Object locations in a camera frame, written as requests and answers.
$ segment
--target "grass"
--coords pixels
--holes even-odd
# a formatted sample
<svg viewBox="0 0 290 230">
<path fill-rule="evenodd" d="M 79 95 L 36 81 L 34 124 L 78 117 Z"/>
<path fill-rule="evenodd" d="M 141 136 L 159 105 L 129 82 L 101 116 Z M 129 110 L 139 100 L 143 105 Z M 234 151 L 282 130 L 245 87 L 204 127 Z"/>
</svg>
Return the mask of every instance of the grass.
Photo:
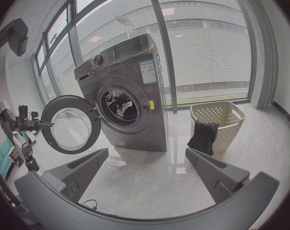
<svg viewBox="0 0 290 230">
<path fill-rule="evenodd" d="M 197 97 L 197 98 L 186 98 L 186 99 L 177 99 L 177 104 L 189 104 L 197 102 L 211 102 L 211 101 L 221 101 L 229 99 L 239 99 L 247 98 L 247 94 L 236 94 L 236 95 L 223 95 L 223 96 L 210 96 L 210 97 Z M 171 105 L 171 101 L 166 101 L 166 105 Z"/>
</svg>

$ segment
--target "washing machine door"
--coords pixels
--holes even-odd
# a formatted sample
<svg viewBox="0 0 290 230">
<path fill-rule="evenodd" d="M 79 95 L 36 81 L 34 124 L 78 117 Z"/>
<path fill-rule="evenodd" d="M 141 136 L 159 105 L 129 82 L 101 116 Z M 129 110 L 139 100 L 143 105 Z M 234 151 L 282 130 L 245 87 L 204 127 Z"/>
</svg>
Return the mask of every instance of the washing machine door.
<svg viewBox="0 0 290 230">
<path fill-rule="evenodd" d="M 63 95 L 49 102 L 41 119 L 54 123 L 42 130 L 47 143 L 56 151 L 78 154 L 98 139 L 101 121 L 96 108 L 82 97 Z"/>
</svg>

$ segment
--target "washing machine drum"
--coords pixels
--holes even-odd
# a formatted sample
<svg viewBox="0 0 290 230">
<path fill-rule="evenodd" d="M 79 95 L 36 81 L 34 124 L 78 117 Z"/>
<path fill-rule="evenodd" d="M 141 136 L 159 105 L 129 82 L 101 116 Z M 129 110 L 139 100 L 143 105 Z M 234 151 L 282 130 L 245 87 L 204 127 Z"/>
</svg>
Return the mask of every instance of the washing machine drum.
<svg viewBox="0 0 290 230">
<path fill-rule="evenodd" d="M 120 90 L 109 90 L 102 97 L 108 112 L 121 122 L 133 123 L 137 116 L 137 109 L 132 99 Z"/>
<path fill-rule="evenodd" d="M 63 95 L 49 102 L 41 119 L 54 123 L 42 130 L 47 143 L 56 151 L 78 154 L 97 141 L 101 130 L 99 114 L 84 98 Z"/>
</svg>

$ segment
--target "plastic wrap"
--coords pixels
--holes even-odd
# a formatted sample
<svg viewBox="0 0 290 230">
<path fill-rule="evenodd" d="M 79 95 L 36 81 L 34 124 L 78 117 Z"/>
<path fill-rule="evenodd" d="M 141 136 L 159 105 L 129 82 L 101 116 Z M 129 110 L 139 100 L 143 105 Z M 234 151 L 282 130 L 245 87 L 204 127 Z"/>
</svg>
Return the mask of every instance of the plastic wrap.
<svg viewBox="0 0 290 230">
<path fill-rule="evenodd" d="M 101 61 L 98 63 L 94 56 L 89 59 L 91 72 L 95 74 L 102 69 L 124 62 L 131 58 L 154 52 L 155 44 L 148 33 L 127 39 L 100 52 Z"/>
</svg>

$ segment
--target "energy label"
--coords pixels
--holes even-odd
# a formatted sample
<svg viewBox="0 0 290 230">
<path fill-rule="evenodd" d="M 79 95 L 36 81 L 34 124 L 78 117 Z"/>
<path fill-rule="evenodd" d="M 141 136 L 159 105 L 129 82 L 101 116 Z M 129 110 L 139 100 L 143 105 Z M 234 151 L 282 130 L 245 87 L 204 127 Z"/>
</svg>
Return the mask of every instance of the energy label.
<svg viewBox="0 0 290 230">
<path fill-rule="evenodd" d="M 157 82 L 154 60 L 146 60 L 139 63 L 144 84 Z"/>
</svg>

